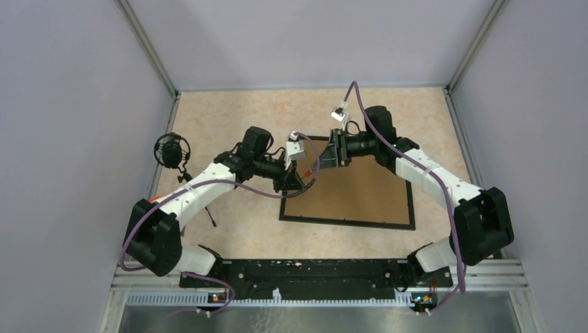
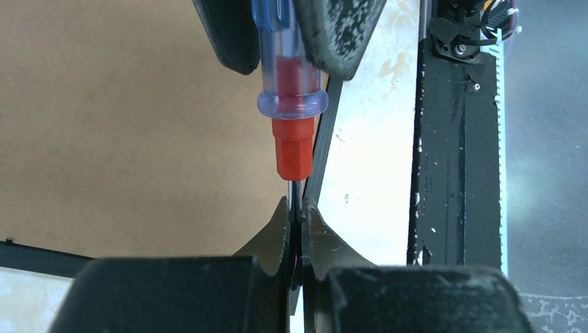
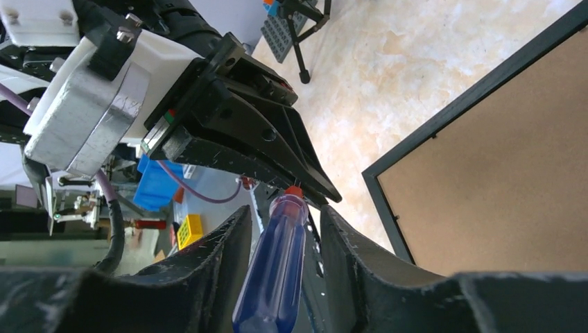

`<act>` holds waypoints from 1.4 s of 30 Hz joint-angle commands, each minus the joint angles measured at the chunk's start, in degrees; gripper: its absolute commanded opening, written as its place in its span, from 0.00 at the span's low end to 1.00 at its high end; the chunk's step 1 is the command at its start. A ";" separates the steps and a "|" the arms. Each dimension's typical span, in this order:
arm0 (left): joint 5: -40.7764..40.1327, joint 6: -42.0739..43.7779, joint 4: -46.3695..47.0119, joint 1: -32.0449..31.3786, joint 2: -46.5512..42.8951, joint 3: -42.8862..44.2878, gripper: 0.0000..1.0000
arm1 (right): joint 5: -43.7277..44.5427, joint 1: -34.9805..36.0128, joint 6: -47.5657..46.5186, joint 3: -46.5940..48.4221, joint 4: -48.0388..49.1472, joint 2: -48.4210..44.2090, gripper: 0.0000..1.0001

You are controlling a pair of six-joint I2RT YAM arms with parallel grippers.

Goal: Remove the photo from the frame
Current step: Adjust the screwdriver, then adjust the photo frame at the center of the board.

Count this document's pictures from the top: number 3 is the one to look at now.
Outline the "blue red handled screwdriver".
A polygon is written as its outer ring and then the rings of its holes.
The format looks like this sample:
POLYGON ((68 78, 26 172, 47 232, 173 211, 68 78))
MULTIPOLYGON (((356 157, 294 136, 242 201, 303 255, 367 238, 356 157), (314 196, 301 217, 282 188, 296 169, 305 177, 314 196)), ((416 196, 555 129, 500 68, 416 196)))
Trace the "blue red handled screwdriver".
POLYGON ((270 205, 232 314, 234 332, 292 332, 300 304, 309 208, 302 189, 289 187, 270 205))

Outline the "black wooden picture frame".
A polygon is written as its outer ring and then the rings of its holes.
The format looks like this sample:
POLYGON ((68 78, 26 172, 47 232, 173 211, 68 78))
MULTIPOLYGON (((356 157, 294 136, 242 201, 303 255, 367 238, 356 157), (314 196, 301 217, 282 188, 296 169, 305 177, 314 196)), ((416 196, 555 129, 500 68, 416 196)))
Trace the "black wooden picture frame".
POLYGON ((363 172, 398 257, 441 275, 587 269, 587 2, 363 172))

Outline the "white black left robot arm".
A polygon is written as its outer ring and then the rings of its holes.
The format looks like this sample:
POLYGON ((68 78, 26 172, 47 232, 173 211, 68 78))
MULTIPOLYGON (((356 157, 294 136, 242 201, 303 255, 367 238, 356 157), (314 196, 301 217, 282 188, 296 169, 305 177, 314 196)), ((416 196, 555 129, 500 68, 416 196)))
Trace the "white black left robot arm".
POLYGON ((122 143, 286 189, 319 207, 323 171, 297 94, 189 1, 2 1, 1 68, 43 89, 27 158, 93 176, 122 143))

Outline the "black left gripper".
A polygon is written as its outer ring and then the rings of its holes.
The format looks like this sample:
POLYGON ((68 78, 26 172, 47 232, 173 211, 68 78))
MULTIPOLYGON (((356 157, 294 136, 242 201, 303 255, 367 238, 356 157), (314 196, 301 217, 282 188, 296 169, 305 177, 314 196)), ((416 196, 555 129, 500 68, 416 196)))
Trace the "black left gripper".
POLYGON ((286 189, 299 181, 311 205, 342 196, 323 170, 291 86, 245 54, 228 33, 188 67, 147 118, 141 147, 168 159, 286 189))

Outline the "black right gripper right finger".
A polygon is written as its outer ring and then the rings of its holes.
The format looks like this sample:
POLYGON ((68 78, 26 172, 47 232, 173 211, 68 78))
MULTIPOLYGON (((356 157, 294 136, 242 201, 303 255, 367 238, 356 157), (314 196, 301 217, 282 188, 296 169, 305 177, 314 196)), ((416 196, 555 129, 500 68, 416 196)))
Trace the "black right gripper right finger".
POLYGON ((320 213, 327 300, 336 332, 586 332, 585 272, 468 272, 412 265, 320 213))

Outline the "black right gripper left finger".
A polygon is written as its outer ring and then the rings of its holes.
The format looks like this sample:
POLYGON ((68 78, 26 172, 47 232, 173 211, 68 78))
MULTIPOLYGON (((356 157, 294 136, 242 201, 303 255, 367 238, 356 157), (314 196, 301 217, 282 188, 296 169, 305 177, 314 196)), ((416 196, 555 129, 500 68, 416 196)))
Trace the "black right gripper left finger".
POLYGON ((238 208, 188 248, 134 275, 3 267, 2 332, 231 332, 252 214, 238 208))

